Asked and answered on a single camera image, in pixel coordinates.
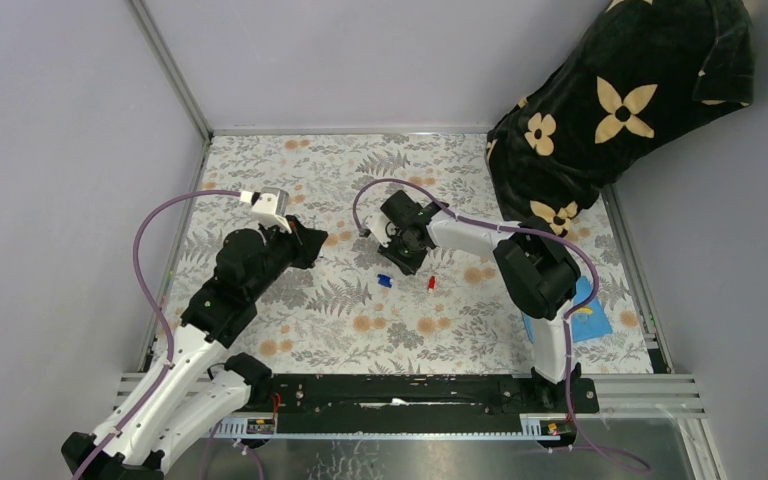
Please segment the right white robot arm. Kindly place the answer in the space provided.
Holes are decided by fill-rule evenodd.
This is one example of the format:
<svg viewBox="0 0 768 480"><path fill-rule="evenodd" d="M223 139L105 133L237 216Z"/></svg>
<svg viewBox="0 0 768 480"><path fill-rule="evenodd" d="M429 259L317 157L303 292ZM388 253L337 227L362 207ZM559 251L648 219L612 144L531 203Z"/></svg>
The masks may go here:
<svg viewBox="0 0 768 480"><path fill-rule="evenodd" d="M546 227L472 219L434 202L425 206L398 191L364 220L365 235L405 275L416 274L435 248L466 252L495 262L514 305L530 319L535 402L557 412L573 398L568 329L563 314L573 306L581 271Z"/></svg>

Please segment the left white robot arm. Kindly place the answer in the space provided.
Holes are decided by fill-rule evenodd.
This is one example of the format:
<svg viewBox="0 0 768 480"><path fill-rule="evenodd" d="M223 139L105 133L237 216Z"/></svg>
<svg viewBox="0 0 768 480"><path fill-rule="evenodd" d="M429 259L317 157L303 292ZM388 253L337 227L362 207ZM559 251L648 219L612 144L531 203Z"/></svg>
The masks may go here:
<svg viewBox="0 0 768 480"><path fill-rule="evenodd" d="M312 268L329 236L294 216L287 224L287 230L239 229L225 237L165 358L92 432L74 432L64 442L61 453L74 478L162 479L224 417L267 404L270 369L229 349L256 317L260 296L288 268Z"/></svg>

